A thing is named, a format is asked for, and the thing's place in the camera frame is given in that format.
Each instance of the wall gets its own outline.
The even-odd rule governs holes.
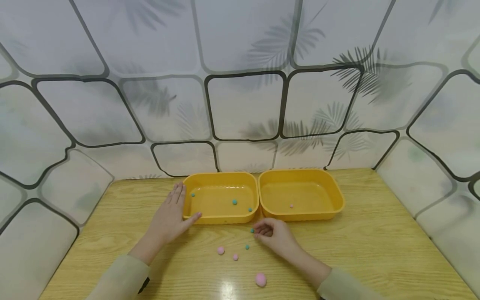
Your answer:
[[[377,169],[480,295],[477,1],[0,6],[2,299],[114,180],[312,167]]]

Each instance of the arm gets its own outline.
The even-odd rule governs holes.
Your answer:
[[[183,221],[186,187],[176,183],[156,211],[152,222],[128,255],[122,255],[102,275],[86,300],[131,300],[137,295],[150,271],[150,264],[163,246],[185,232],[201,216],[196,213]]]
[[[332,269],[303,250],[288,225],[280,220],[265,218],[253,226],[255,238],[296,267],[328,300],[380,300],[381,296],[364,287],[339,269]]]

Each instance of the tray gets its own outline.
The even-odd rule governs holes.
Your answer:
[[[267,217],[284,221],[328,220],[345,206],[345,198],[333,177],[320,169],[270,170],[258,180],[260,203]]]
[[[183,218],[200,211],[202,217],[196,224],[248,223],[260,206],[257,180],[250,173],[193,174],[183,184],[187,186]]]

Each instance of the beige sleeve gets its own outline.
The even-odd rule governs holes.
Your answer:
[[[129,256],[118,257],[86,300],[131,300],[148,276],[150,267]]]
[[[319,286],[317,293],[325,300],[382,300],[383,297],[363,286],[355,278],[339,269]]]

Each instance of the wood grain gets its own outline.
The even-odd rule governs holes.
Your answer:
[[[330,221],[290,223],[309,253],[388,299],[476,299],[374,171],[329,172],[345,195],[345,210]],[[41,299],[84,299],[116,257],[134,246],[180,180],[113,183]],[[151,281],[138,299],[316,299],[291,266],[253,239],[253,222],[193,226],[158,255]],[[226,249],[222,256],[216,253],[220,245]],[[237,262],[234,253],[240,257]],[[266,274],[265,288],[255,285],[258,272]]]

